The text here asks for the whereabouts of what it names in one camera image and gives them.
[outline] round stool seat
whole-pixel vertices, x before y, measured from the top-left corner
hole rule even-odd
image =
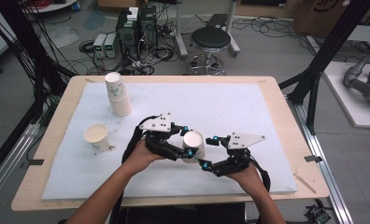
[[[222,29],[203,27],[192,33],[192,44],[207,51],[222,51],[228,48],[231,37]]]

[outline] person's left arm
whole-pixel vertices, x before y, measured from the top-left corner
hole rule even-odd
[[[163,157],[152,154],[146,148],[145,141],[141,140],[127,161],[65,223],[105,223],[130,179],[146,169],[153,161],[161,159]]]

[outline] chrome stool base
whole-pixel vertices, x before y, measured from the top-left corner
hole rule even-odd
[[[193,60],[189,63],[188,75],[226,76],[226,73],[222,60],[207,52],[193,57]]]

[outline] wooden table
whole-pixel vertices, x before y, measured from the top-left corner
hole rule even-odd
[[[50,168],[57,149],[63,141],[67,124],[78,105],[83,89],[88,82],[104,82],[104,77],[73,77],[59,103],[48,129],[34,156],[44,160],[43,165],[30,166],[13,200],[14,211],[78,208],[84,200],[41,200],[49,179]],[[328,187],[315,162],[306,162],[305,156],[311,155],[306,141],[288,108],[278,84],[272,77],[189,77],[189,76],[150,76],[123,77],[126,83],[249,83],[258,84],[271,119],[276,127],[278,138],[291,166],[298,191],[293,194],[275,194],[274,200],[326,198]],[[190,203],[230,203],[252,201],[247,194],[132,198],[124,199],[123,206],[190,204]]]

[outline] stool leg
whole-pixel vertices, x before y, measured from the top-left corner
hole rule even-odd
[[[208,67],[210,65],[210,59],[211,59],[211,52],[206,52],[206,58],[205,58],[205,68],[206,68],[206,75],[208,75]]]

